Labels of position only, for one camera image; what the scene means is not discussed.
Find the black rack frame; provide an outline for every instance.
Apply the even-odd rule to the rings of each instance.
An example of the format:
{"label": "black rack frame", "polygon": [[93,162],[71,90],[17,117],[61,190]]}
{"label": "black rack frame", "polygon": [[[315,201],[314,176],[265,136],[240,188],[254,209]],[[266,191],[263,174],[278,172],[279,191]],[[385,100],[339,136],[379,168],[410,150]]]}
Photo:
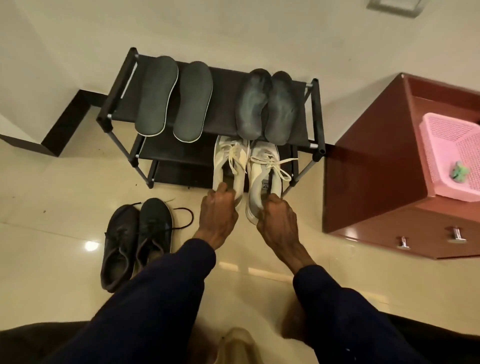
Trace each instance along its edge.
{"label": "black rack frame", "polygon": [[[123,62],[122,67],[120,68],[120,71],[115,79],[115,82],[113,83],[113,86],[108,93],[108,96],[103,103],[100,112],[98,113],[96,121],[98,122],[102,130],[107,133],[107,135],[113,140],[113,142],[117,145],[120,151],[122,151],[130,165],[135,168],[138,174],[140,174],[148,188],[153,188],[155,182],[154,176],[158,168],[159,161],[152,160],[148,176],[145,176],[142,170],[138,167],[139,153],[144,143],[145,137],[138,134],[133,143],[131,151],[128,152],[114,134],[112,125],[112,114],[117,109],[121,97],[128,86],[128,82],[138,59],[139,53],[137,49],[130,48],[127,57],[125,58],[125,61]],[[320,86],[318,79],[316,78],[314,78],[310,84],[306,84],[304,103],[307,102],[310,96],[312,101],[314,140],[309,140],[310,147],[292,145],[290,145],[289,147],[292,158],[297,158],[298,151],[301,151],[312,154],[312,160],[301,172],[299,172],[298,161],[295,160],[292,162],[292,180],[290,181],[288,188],[283,192],[282,197],[285,196],[291,188],[295,187],[295,185],[315,165],[315,163],[320,161],[322,157],[324,157],[326,154],[324,125],[322,118],[322,105],[320,100]]]}

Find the plastic basket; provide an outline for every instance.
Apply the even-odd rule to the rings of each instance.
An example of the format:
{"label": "plastic basket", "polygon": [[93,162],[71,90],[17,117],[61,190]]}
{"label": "plastic basket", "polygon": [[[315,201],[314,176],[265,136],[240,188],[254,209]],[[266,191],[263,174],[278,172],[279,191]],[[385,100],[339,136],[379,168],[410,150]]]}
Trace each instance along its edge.
{"label": "plastic basket", "polygon": [[[461,201],[480,201],[480,125],[428,113],[420,131],[435,193]],[[470,168],[465,183],[450,178],[457,161]]]}

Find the wall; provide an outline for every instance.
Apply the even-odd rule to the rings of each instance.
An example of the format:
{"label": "wall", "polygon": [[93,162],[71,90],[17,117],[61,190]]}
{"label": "wall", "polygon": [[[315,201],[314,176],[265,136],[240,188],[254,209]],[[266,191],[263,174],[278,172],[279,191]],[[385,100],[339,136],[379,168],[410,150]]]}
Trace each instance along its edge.
{"label": "wall", "polygon": [[0,133],[42,142],[77,91],[24,12],[13,0],[2,0]]}
{"label": "wall", "polygon": [[129,47],[241,71],[320,79],[334,143],[400,71],[480,89],[480,2],[430,1],[417,19],[367,0],[15,0],[82,88],[107,93]]}

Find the white shoelace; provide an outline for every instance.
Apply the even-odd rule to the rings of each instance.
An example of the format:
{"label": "white shoelace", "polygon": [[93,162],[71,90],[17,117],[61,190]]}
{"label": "white shoelace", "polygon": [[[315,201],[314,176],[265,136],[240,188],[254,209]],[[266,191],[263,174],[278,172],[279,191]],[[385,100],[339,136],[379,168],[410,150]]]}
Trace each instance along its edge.
{"label": "white shoelace", "polygon": [[280,164],[291,162],[293,160],[298,160],[298,158],[287,158],[287,159],[276,161],[275,156],[272,153],[267,151],[265,151],[264,156],[265,158],[258,158],[258,157],[252,156],[250,157],[250,160],[253,163],[266,165],[267,169],[274,170],[277,173],[277,175],[284,181],[289,182],[292,180],[292,177],[287,172],[285,172],[283,169],[280,168]]}
{"label": "white shoelace", "polygon": [[225,142],[221,145],[220,150],[224,153],[228,153],[228,164],[234,175],[237,175],[237,170],[233,167],[233,161],[237,162],[242,168],[242,164],[237,154],[241,153],[241,145],[237,140],[232,140],[231,142]]}

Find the white sneaker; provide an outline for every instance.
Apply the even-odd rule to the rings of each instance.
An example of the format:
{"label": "white sneaker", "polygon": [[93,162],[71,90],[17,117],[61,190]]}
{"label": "white sneaker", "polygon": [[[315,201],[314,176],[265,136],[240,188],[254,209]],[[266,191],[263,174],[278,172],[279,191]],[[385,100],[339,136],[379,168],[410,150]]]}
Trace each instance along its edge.
{"label": "white sneaker", "polygon": [[296,159],[298,158],[280,160],[276,145],[268,142],[252,142],[251,155],[247,164],[250,192],[246,208],[247,218],[252,224],[258,223],[259,212],[263,209],[262,199],[269,194],[282,197],[282,181],[292,179],[280,168],[280,164]]}
{"label": "white sneaker", "polygon": [[[219,135],[214,149],[213,190],[216,191],[221,182],[225,182],[235,190],[235,208],[240,206],[245,185],[245,171],[250,153],[250,142],[241,138]],[[228,162],[233,175],[224,173]]]}

